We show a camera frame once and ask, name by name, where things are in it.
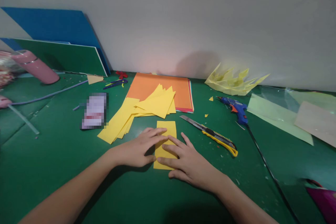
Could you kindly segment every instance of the blue glue gun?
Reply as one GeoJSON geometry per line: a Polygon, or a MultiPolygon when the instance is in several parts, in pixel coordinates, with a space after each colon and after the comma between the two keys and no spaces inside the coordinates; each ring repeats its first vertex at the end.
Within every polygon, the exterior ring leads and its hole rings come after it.
{"type": "Polygon", "coordinates": [[[247,109],[246,104],[240,103],[239,101],[227,98],[227,97],[218,97],[216,96],[220,101],[226,105],[229,105],[232,110],[231,112],[234,112],[238,116],[238,123],[240,125],[247,125],[247,117],[245,115],[245,110],[247,109]]]}

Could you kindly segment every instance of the orange paper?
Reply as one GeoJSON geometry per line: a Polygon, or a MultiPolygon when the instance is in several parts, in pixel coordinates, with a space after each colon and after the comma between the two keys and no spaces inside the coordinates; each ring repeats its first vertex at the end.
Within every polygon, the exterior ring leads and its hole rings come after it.
{"type": "Polygon", "coordinates": [[[192,109],[187,78],[137,73],[129,88],[127,97],[143,101],[159,84],[162,84],[165,89],[172,86],[173,90],[176,91],[174,97],[176,108],[192,109]]]}

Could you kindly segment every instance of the glue gun cord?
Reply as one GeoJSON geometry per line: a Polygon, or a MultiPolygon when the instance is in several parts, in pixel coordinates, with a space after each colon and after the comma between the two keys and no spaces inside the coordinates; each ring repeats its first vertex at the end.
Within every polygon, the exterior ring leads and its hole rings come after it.
{"type": "Polygon", "coordinates": [[[288,202],[286,196],[284,195],[284,193],[283,193],[283,191],[282,191],[282,189],[281,189],[281,187],[280,187],[278,181],[277,181],[276,178],[274,177],[274,175],[273,175],[271,169],[268,167],[268,164],[267,164],[267,162],[266,162],[266,159],[264,158],[264,155],[262,154],[262,152],[261,152],[261,150],[260,150],[260,148],[259,148],[259,145],[258,145],[256,139],[254,138],[254,135],[253,135],[253,133],[252,133],[252,131],[251,131],[251,129],[250,129],[250,127],[249,127],[248,124],[246,125],[246,128],[247,128],[248,132],[250,133],[250,135],[251,135],[251,137],[252,137],[252,139],[253,139],[253,141],[254,141],[256,147],[257,147],[257,150],[258,150],[258,152],[259,152],[259,154],[260,154],[260,156],[261,156],[261,158],[262,158],[262,160],[263,160],[263,162],[264,162],[264,164],[265,164],[265,166],[266,166],[268,172],[270,173],[270,175],[271,175],[273,181],[275,182],[275,185],[276,185],[276,187],[277,187],[277,189],[278,189],[278,191],[279,191],[279,193],[280,193],[280,195],[281,195],[281,197],[282,197],[282,199],[283,199],[283,201],[284,201],[286,207],[288,208],[288,210],[289,210],[290,213],[292,214],[292,216],[293,216],[294,220],[296,221],[296,223],[300,224],[300,221],[299,221],[298,217],[296,216],[296,214],[294,213],[293,209],[291,208],[291,206],[290,206],[290,204],[289,204],[289,202],[288,202]]]}

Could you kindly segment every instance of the yellow paper crown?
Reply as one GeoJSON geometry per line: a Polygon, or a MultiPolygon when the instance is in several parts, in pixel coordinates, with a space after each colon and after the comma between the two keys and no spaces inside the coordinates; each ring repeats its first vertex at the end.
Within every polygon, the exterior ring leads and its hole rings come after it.
{"type": "Polygon", "coordinates": [[[233,73],[232,73],[233,68],[227,70],[222,75],[219,75],[218,73],[216,73],[219,66],[220,66],[220,63],[215,68],[215,70],[210,74],[210,76],[207,78],[207,80],[205,81],[205,84],[207,84],[209,87],[217,91],[221,91],[228,95],[245,96],[248,94],[248,92],[251,91],[252,88],[257,86],[264,79],[266,79],[267,76],[269,76],[268,74],[268,75],[265,75],[264,77],[261,77],[259,80],[257,80],[257,78],[254,78],[252,80],[248,80],[244,82],[244,78],[247,76],[249,72],[249,68],[243,72],[240,72],[238,77],[234,78],[233,73]]]}

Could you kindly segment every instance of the stack of colored paper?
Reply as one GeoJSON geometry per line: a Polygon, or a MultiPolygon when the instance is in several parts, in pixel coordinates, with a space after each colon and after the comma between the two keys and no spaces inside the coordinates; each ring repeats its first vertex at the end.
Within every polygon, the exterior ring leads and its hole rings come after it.
{"type": "Polygon", "coordinates": [[[157,115],[165,119],[166,115],[176,113],[174,96],[175,91],[172,87],[166,90],[159,84],[143,101],[126,97],[118,112],[98,137],[111,144],[117,138],[122,139],[129,132],[134,117],[157,115]]]}
{"type": "Polygon", "coordinates": [[[167,90],[171,86],[176,91],[174,101],[177,111],[185,113],[194,112],[191,82],[188,78],[137,73],[126,97],[143,101],[153,92],[158,84],[162,84],[163,88],[167,90]]]}

